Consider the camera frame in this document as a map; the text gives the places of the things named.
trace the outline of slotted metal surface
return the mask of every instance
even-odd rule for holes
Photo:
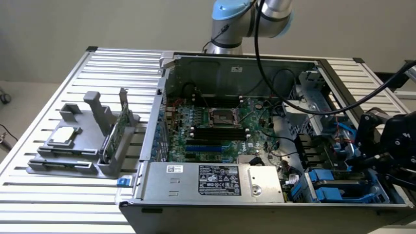
[[[115,188],[115,180],[29,175],[26,162],[46,140],[61,119],[57,110],[63,103],[82,103],[86,91],[101,93],[102,105],[119,111],[119,87],[127,88],[129,108],[141,116],[121,174],[134,173],[146,121],[155,93],[159,52],[98,48],[85,53],[62,85],[0,165],[0,233],[105,233],[131,234],[114,195],[130,194],[130,188]],[[358,100],[377,82],[362,66],[350,59],[329,58],[329,63]],[[386,93],[362,106],[382,105],[390,113],[402,113]]]
[[[351,59],[329,58],[327,63],[330,64],[355,101],[358,101],[382,84],[374,73],[367,69],[366,65],[355,63]],[[330,100],[338,109],[338,104],[333,96],[330,96]],[[378,107],[390,116],[409,112],[389,90],[383,90],[378,93],[369,101],[359,105],[359,107],[363,112],[373,107]],[[382,129],[383,125],[379,125],[377,127],[379,133],[382,132]]]

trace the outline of wall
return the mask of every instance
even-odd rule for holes
[[[87,45],[197,51],[213,0],[1,0],[0,80],[61,82]],[[414,0],[294,0],[267,54],[361,57],[375,71],[416,58]],[[253,52],[253,40],[243,41]]]

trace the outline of power supply label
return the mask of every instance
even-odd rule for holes
[[[199,195],[241,196],[238,167],[199,165]]]

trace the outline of sticker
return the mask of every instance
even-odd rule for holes
[[[287,175],[287,183],[294,184],[298,181],[298,175],[297,174],[289,174]]]
[[[182,165],[167,165],[166,173],[182,173]]]
[[[197,192],[199,195],[241,196],[238,167],[199,165]]]
[[[231,72],[242,72],[242,67],[231,67]]]

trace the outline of motherboard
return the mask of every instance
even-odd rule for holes
[[[171,162],[247,163],[277,150],[270,101],[175,99],[167,108]]]

